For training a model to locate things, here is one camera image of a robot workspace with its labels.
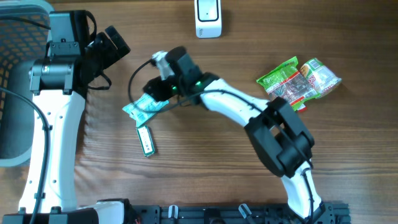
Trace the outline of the light blue tissue pack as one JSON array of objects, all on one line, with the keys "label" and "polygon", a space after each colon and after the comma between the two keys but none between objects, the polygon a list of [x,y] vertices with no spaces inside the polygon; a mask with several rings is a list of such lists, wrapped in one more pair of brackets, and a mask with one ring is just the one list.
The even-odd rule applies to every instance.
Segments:
[{"label": "light blue tissue pack", "polygon": [[158,110],[163,109],[168,104],[168,100],[155,101],[153,97],[145,93],[137,101],[124,106],[122,110],[136,122],[136,127],[139,128],[152,119]]}]

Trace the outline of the green white gum box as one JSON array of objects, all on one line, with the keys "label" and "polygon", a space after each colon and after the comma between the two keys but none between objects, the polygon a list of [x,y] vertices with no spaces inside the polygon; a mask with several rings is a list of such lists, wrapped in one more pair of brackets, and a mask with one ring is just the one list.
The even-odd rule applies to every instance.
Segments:
[{"label": "green white gum box", "polygon": [[155,154],[155,144],[150,132],[150,129],[144,125],[136,129],[138,138],[145,157],[150,157]]}]

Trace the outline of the green snack bag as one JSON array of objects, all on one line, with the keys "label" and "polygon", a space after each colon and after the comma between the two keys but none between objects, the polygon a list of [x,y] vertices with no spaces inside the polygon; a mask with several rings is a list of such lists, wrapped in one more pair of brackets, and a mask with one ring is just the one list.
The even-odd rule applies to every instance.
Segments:
[{"label": "green snack bag", "polygon": [[298,64],[297,57],[292,57],[256,80],[265,89],[270,100],[281,97],[290,104],[294,111],[297,111],[306,101],[318,96],[297,69]]}]

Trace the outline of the red stick packet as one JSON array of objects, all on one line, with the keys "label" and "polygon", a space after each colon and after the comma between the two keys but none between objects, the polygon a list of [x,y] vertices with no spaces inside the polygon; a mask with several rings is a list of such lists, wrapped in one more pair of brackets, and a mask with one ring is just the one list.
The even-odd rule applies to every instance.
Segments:
[{"label": "red stick packet", "polygon": [[298,112],[299,113],[302,113],[302,112],[304,112],[304,111],[306,111],[307,110],[307,107],[304,105],[304,104],[302,104],[299,108],[298,108]]}]

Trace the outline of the instant noodle cup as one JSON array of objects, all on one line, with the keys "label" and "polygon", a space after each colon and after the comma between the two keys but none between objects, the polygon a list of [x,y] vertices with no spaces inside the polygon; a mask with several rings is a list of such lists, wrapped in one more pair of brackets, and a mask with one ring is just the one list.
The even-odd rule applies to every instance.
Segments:
[{"label": "instant noodle cup", "polygon": [[312,58],[304,63],[300,72],[317,92],[317,98],[326,96],[342,82],[340,77],[337,77],[317,58]]}]

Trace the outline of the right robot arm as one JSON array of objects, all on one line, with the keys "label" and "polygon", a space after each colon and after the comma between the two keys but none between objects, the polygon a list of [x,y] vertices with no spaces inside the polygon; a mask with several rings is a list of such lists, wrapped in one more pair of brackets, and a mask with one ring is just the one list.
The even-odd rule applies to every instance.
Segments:
[{"label": "right robot arm", "polygon": [[285,99],[256,98],[201,71],[183,46],[154,53],[148,63],[160,75],[148,81],[144,93],[155,101],[182,96],[242,126],[259,160],[281,179],[295,217],[314,223],[322,216],[323,200],[312,178],[315,140]]}]

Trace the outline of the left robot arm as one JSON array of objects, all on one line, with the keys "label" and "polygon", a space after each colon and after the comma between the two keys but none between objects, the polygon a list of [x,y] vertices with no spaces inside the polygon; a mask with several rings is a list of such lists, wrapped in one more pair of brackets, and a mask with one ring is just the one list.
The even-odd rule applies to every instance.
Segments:
[{"label": "left robot arm", "polygon": [[75,193],[78,129],[91,82],[130,51],[114,27],[98,32],[91,12],[52,11],[44,57],[29,70],[35,123],[29,173],[16,213],[4,223],[131,223],[123,198],[79,207]]}]

